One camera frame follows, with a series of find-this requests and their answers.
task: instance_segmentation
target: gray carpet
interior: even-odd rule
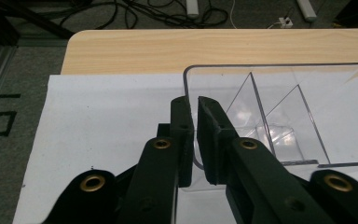
[[[315,23],[309,24],[303,20],[295,0],[236,0],[233,21],[238,28],[265,29],[276,22],[278,17],[283,17],[289,10],[292,10],[290,9],[292,7],[293,28],[331,28],[333,19],[348,2],[349,0],[312,0],[311,3],[315,11],[318,11],[319,18]],[[200,0],[201,12],[205,9],[206,3],[206,0]],[[227,12],[232,7],[232,1],[212,0],[212,4]],[[57,6],[44,4],[40,7],[36,4],[32,9],[35,11],[59,10],[62,9],[62,4]],[[167,12],[173,14],[180,11],[177,7],[169,7]],[[75,32],[92,29],[107,21],[112,13],[112,7],[94,8],[75,15],[64,26]],[[172,28],[146,16],[140,14],[138,16],[137,29]],[[10,21],[22,36],[53,37],[22,19],[10,19]],[[124,10],[121,9],[117,20],[106,29],[124,28]],[[228,20],[215,28],[231,29],[232,24]],[[20,94],[21,97],[0,98],[0,112],[17,112],[9,136],[0,136],[0,223],[11,223],[13,220],[22,179],[33,146],[34,134],[46,98],[48,76],[60,73],[64,53],[65,47],[18,47],[9,66],[0,94]],[[5,129],[6,123],[6,118],[0,118],[0,131]]]

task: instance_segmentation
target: black cable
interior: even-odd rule
[[[290,7],[289,10],[287,10],[286,15],[283,18],[284,19],[291,18],[294,12],[295,12],[295,8]]]
[[[223,9],[213,7],[211,1],[208,1],[209,7],[201,16],[200,20],[193,20],[188,18],[186,15],[186,7],[178,0],[173,0],[173,2],[181,6],[181,8],[183,9],[183,14],[176,15],[168,15],[161,10],[156,9],[155,7],[137,3],[134,0],[123,0],[123,2],[128,4],[137,12],[140,12],[153,20],[162,21],[169,26],[178,26],[183,28],[205,28],[223,24],[228,19],[228,13]],[[222,19],[216,22],[208,22],[208,20],[213,17],[213,14],[215,18],[217,18],[220,14],[220,17]]]
[[[154,5],[151,3],[151,0],[147,0],[147,4],[151,7],[168,7],[170,6],[175,0],[171,0],[170,2],[163,4],[163,5]]]
[[[146,5],[136,2],[136,0],[122,0],[122,2],[123,4],[118,3],[117,0],[113,0],[112,2],[90,4],[87,6],[74,7],[62,11],[39,13],[39,15],[42,15],[43,17],[49,20],[62,18],[62,20],[60,21],[60,26],[63,26],[66,21],[68,21],[77,13],[99,6],[115,7],[115,11],[113,12],[113,15],[109,19],[109,21],[104,23],[103,25],[96,27],[95,28],[96,30],[101,30],[106,26],[108,26],[109,24],[111,24],[112,22],[114,22],[114,20],[117,17],[118,9],[120,7],[124,8],[125,10],[124,19],[125,19],[126,27],[128,29],[133,29],[138,22],[138,16],[136,15],[135,12],[142,13],[155,21],[161,21],[168,26],[182,27],[182,28],[212,27],[212,26],[223,24],[228,19],[228,13],[221,8],[213,7],[211,0],[208,0],[209,5],[205,9],[204,13],[200,15],[200,18],[197,20],[190,19],[187,17],[186,6],[179,0],[170,0],[169,2],[163,5],[155,5],[152,3],[152,0],[147,0]],[[181,13],[169,15],[161,10],[164,7],[173,7],[174,4],[176,4],[177,6],[179,6],[179,8],[181,8],[182,11]],[[133,22],[129,22],[130,15],[133,16]]]

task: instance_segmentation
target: clear plastic container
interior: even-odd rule
[[[295,175],[358,167],[358,63],[200,65],[187,68],[184,78],[196,126],[198,97],[211,97],[239,136],[263,142]],[[196,140],[195,147],[202,164]],[[198,165],[184,190],[223,188],[209,185]]]

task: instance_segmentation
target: power strip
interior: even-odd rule
[[[279,23],[281,24],[281,29],[292,28],[293,23],[292,23],[292,20],[290,20],[290,18],[286,17],[286,19],[285,19],[283,17],[280,17],[278,19],[279,19]]]
[[[316,14],[313,7],[310,5],[310,0],[297,0],[306,21],[316,21]]]

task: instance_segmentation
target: light wood surface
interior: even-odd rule
[[[358,29],[85,31],[63,75],[177,74],[193,64],[358,63]]]

